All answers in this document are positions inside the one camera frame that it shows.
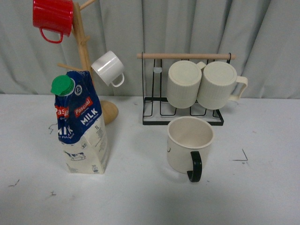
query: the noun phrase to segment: curtain fold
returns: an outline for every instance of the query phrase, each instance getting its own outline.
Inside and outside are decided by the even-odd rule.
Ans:
[[[93,73],[96,91],[141,96],[137,53],[231,52],[237,55],[231,64],[249,81],[243,97],[300,98],[299,11],[300,1],[295,0],[97,0],[81,11],[85,35],[90,36],[90,61],[113,51],[125,66],[125,82],[118,88],[106,86]],[[52,44],[33,27],[30,0],[2,2],[0,37],[0,93],[50,94],[52,80],[67,72],[57,63],[81,67],[72,34]],[[163,61],[164,84],[174,62]],[[150,94],[153,61],[144,65]]]

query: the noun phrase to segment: mug handle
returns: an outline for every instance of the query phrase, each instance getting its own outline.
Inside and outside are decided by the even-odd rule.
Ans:
[[[62,38],[63,38],[63,33],[62,33],[62,32],[60,32],[60,40],[59,40],[59,41],[52,41],[52,40],[46,38],[45,34],[43,33],[43,29],[44,29],[44,28],[41,27],[41,28],[39,29],[39,31],[41,32],[42,37],[43,37],[46,41],[49,41],[49,42],[54,43],[54,44],[59,44],[60,42],[62,42]]]
[[[114,84],[113,82],[111,83],[112,84],[112,86],[114,86],[114,87],[119,87],[119,86],[121,86],[121,84],[123,84],[124,83],[124,80],[125,80],[125,78],[124,78],[124,74],[122,73],[122,80],[121,80],[121,82],[120,83],[118,83],[118,84]]]
[[[232,100],[232,101],[238,101],[238,100],[240,100],[240,97],[241,97],[242,93],[244,92],[244,90],[245,90],[246,87],[248,86],[248,79],[247,79],[246,77],[244,77],[244,76],[238,76],[238,77],[236,78],[236,82],[237,82],[237,83],[242,83],[243,86],[241,87],[240,93],[239,93],[238,95],[230,95],[230,96],[229,96],[228,99],[229,99],[229,100]]]
[[[193,170],[187,171],[190,182],[199,182],[202,174],[202,160],[198,151],[191,152],[193,160]]]

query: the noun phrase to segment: white mug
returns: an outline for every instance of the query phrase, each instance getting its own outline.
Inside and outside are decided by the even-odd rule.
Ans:
[[[107,86],[109,84],[112,84],[112,86],[114,87],[119,87],[123,84],[124,65],[112,51],[108,51],[107,53],[105,53],[103,56],[97,59],[91,66]],[[118,84],[114,84],[113,81],[119,75],[122,76],[122,80]]]
[[[231,95],[236,83],[242,83],[243,86],[238,95]],[[232,65],[220,61],[211,62],[203,70],[197,101],[206,109],[220,109],[228,100],[238,101],[247,86],[248,79],[237,76]]]
[[[191,182],[198,182],[202,174],[200,152],[209,151],[214,140],[212,126],[197,117],[183,116],[168,124],[167,160],[176,171],[188,174]]]
[[[203,62],[177,61],[169,68],[167,100],[175,108],[191,107],[197,98],[202,77]]]

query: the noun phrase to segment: pascual logo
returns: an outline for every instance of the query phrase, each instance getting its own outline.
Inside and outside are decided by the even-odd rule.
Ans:
[[[78,118],[81,115],[81,113],[84,112],[92,104],[92,99],[90,97],[87,97],[85,99],[85,103],[74,110],[75,117]]]
[[[55,106],[55,111],[56,111],[56,117],[69,117],[69,107],[63,107],[63,106]]]
[[[75,94],[76,94],[77,96],[79,96],[79,95],[82,93],[82,91],[83,91],[83,88],[82,88],[81,85],[77,85],[77,86],[75,87]]]

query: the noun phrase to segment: white table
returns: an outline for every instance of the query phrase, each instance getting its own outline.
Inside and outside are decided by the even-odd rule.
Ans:
[[[67,172],[54,96],[0,95],[1,225],[300,223],[300,100],[229,102],[191,183],[168,165],[166,126],[142,124],[142,97],[100,99],[120,113],[104,175],[86,175]]]

